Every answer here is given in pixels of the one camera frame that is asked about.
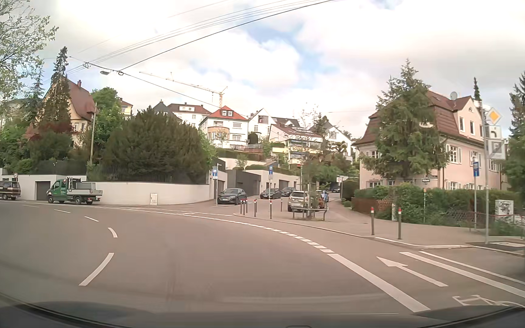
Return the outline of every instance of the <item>curb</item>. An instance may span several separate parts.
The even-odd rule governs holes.
[[[247,216],[242,215],[242,214],[240,214],[240,213],[233,213],[233,214],[234,214],[234,216],[236,216],[236,217],[241,217],[241,218],[249,218],[249,219],[256,219],[256,220],[266,220],[266,221],[273,221],[273,222],[281,222],[281,223],[286,223],[286,224],[299,225],[299,226],[302,226],[302,227],[312,227],[312,228],[319,229],[319,230],[325,230],[325,231],[335,232],[335,233],[338,233],[338,234],[348,235],[348,236],[352,236],[352,237],[358,237],[358,238],[364,238],[364,239],[371,239],[371,240],[373,240],[373,241],[382,242],[382,243],[387,243],[387,244],[394,244],[394,245],[396,245],[396,246],[402,246],[402,247],[406,247],[406,248],[410,248],[410,249],[479,248],[479,249],[486,249],[486,250],[499,251],[499,252],[502,252],[502,253],[507,253],[507,254],[510,254],[510,255],[518,256],[518,257],[524,257],[523,254],[515,253],[515,252],[513,252],[513,251],[500,250],[500,249],[493,249],[493,248],[487,248],[487,247],[482,247],[482,246],[474,246],[474,245],[417,245],[417,244],[405,243],[405,242],[400,242],[400,241],[394,241],[394,240],[392,240],[392,239],[386,239],[386,238],[383,238],[383,237],[377,237],[377,236],[361,236],[361,235],[355,235],[355,234],[350,234],[349,232],[344,232],[344,231],[339,231],[339,230],[328,229],[328,228],[326,228],[326,227],[315,227],[315,226],[312,226],[312,225],[300,224],[300,223],[295,223],[295,222],[287,222],[287,221],[281,221],[281,220],[267,220],[267,219],[261,219],[261,218],[247,217]]]

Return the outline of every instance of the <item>sidewalk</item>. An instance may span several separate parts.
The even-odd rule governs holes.
[[[323,214],[321,213],[317,213],[316,220],[302,220],[302,214],[295,213],[296,219],[293,220],[293,213],[287,212],[287,204],[285,201],[283,201],[283,211],[280,211],[280,201],[273,201],[273,220],[310,227],[320,227],[353,235],[371,236],[372,228],[369,215],[358,213],[344,207],[339,201],[339,198],[331,199],[328,207],[329,211],[325,216],[325,221],[320,220],[323,218]],[[268,220],[268,202],[259,201],[257,208],[257,218]],[[249,212],[246,216],[254,217],[254,207],[252,204],[249,204]],[[374,219],[374,231],[375,237],[398,241],[398,222]],[[423,246],[467,246],[468,243],[483,242],[485,238],[484,230],[476,232],[467,227],[444,227],[438,225],[402,223],[401,231],[401,242]],[[520,237],[510,236],[490,236],[489,241],[525,243]]]

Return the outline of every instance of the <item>sky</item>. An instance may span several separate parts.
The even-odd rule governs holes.
[[[223,104],[242,115],[266,108],[274,116],[299,118],[315,110],[358,138],[386,81],[398,76],[408,58],[417,77],[446,96],[453,91],[472,95],[476,77],[484,104],[503,114],[498,124],[507,131],[509,93],[525,71],[525,0],[331,1],[218,33],[124,69],[266,16],[238,15],[263,9],[260,13],[269,15],[318,2],[32,0],[30,5],[59,27],[56,39],[40,52],[41,58],[51,58],[44,64],[46,83],[55,56],[67,46],[70,80],[81,80],[89,91],[113,87],[134,109],[159,101],[218,108],[217,94],[158,78],[173,77],[216,91],[228,87]],[[168,36],[120,56],[101,57]],[[101,75],[102,69],[84,68],[82,61],[158,86],[117,72]]]

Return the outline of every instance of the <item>windshield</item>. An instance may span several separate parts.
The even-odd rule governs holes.
[[[0,0],[0,326],[470,305],[525,307],[525,1]]]

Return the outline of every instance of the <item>street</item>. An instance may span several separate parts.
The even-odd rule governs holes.
[[[0,200],[0,293],[105,322],[112,317],[92,309],[406,314],[525,306],[522,257],[407,249],[241,218],[238,209]]]

